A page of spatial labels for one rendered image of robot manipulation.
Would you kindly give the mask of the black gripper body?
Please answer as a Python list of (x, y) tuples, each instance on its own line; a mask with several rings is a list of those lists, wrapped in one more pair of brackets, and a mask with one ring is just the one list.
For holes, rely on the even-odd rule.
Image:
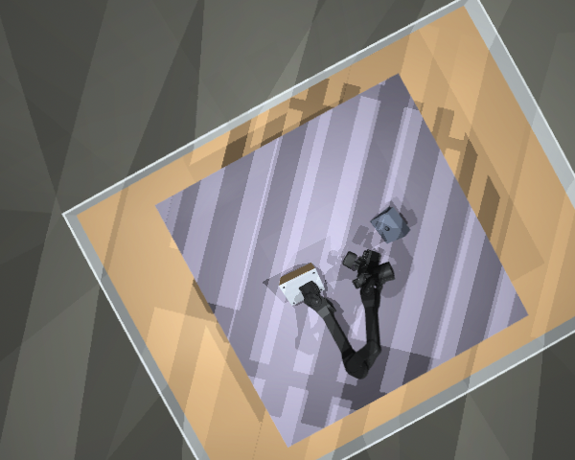
[(369, 266), (369, 265), (367, 266), (367, 265), (363, 264), (364, 261), (362, 261), (360, 259), (356, 260), (356, 258), (357, 258), (357, 254), (355, 254), (351, 251), (348, 251), (345, 259), (343, 260), (343, 265), (345, 265), (349, 268), (351, 268), (352, 265), (355, 265), (355, 269), (358, 270), (357, 273), (359, 273), (359, 271), (363, 268), (368, 268), (368, 269), (372, 270), (372, 272), (373, 272), (374, 269), (371, 266)]

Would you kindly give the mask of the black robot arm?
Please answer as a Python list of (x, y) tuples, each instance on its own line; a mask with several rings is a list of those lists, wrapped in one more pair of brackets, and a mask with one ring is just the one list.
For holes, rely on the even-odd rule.
[(372, 272), (368, 268), (362, 268), (357, 279), (352, 281), (355, 288), (360, 288), (366, 320), (367, 343), (357, 352), (334, 317), (336, 309), (333, 303), (320, 295), (321, 292), (317, 284), (309, 281), (299, 287), (304, 297), (304, 303), (316, 311), (327, 325), (341, 351), (347, 373), (359, 380), (367, 376), (368, 370), (381, 351), (379, 308), (382, 284), (396, 279), (393, 267), (389, 262), (379, 265), (380, 253), (367, 249), (367, 251), (364, 250), (362, 258), (364, 258), (363, 264), (371, 266), (374, 270)]

